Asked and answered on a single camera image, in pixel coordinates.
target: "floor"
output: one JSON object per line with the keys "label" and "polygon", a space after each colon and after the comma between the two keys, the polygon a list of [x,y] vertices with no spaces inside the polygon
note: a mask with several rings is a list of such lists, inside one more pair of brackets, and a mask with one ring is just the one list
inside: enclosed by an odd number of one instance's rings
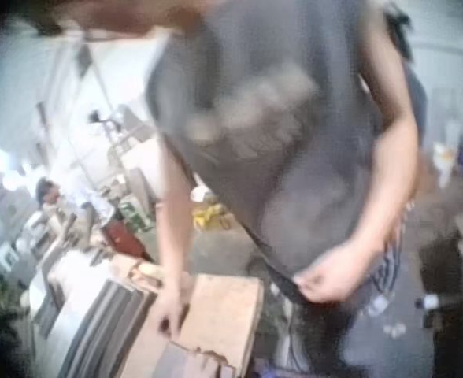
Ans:
{"label": "floor", "polygon": [[[413,302],[436,286],[431,279],[436,277],[436,269],[443,268],[445,257],[437,254],[435,246],[454,237],[454,215],[462,211],[463,179],[458,177],[454,177],[443,191],[431,191],[417,200],[406,224],[401,279],[398,279],[395,295],[390,298],[391,304],[384,310],[380,321],[371,321],[370,317],[358,318],[357,330],[349,341],[355,347],[345,356],[348,361],[359,363],[373,356],[382,361],[379,370],[383,368],[388,374],[391,374],[390,364],[394,365],[392,376],[432,376],[432,332],[423,329],[423,312],[415,309]],[[148,233],[143,239],[152,251],[156,250],[154,234]],[[258,276],[269,287],[268,274],[257,249],[240,229],[196,232],[190,270],[193,273]],[[280,301],[266,290],[254,356],[274,358],[285,320]]]}

